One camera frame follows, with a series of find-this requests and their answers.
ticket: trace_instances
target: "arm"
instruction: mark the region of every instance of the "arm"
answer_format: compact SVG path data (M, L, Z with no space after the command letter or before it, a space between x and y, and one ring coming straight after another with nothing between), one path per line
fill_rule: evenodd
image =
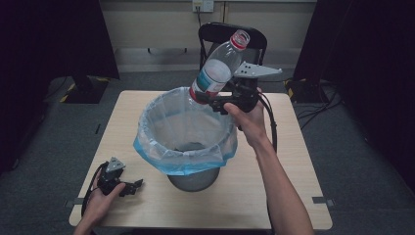
M124 183L118 184L113 192L105 196L101 189L96 189L98 178L100 173L97 174L97 177L94 180L95 190L91 193L89 198L88 206L85 210L85 213L82 219L79 221L76 226L73 235L89 235L91 234L92 229L107 215L108 210L110 209L111 204L114 199L118 197L119 193L125 187Z
M277 234L313 234L307 210L266 135L263 106L258 103L248 114L230 103L225 104L224 108L236 124L241 125L248 143L255 151L271 221Z

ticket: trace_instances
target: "water bottle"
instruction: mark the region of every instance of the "water bottle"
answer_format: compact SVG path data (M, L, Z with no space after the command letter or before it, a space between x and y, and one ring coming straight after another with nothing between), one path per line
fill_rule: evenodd
M222 90L242 63L243 51L249 42L250 36L239 29L231 36L229 41L221 44L211 53L189 89L193 100L205 104L196 98L196 91L214 97Z

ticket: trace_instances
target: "chair backrest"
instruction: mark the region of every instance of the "chair backrest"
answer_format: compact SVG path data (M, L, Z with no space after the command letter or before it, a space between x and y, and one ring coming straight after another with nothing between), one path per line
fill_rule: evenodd
M263 57L266 51L266 37L257 29L252 27L234 25L229 23L205 23L199 28L199 41L201 42L200 70L210 53L223 42L228 41L238 30L242 29L250 35L250 43L247 46L247 53L252 49L254 55L246 59L247 62L262 66ZM212 46L207 53L205 41L212 42Z

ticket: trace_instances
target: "electrical outlet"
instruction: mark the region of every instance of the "electrical outlet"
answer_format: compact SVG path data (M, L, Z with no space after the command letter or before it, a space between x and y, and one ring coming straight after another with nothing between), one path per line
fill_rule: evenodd
M204 0L192 0L192 11L198 12L197 7L199 7L199 12L203 12Z
M213 12L213 0L204 0L204 12Z

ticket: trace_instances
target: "blue trash bag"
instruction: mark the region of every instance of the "blue trash bag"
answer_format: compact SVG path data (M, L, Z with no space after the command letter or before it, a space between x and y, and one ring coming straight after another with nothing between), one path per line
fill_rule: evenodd
M196 103L189 87L150 102L138 123L134 149L167 175L189 175L225 166L238 146L233 119Z

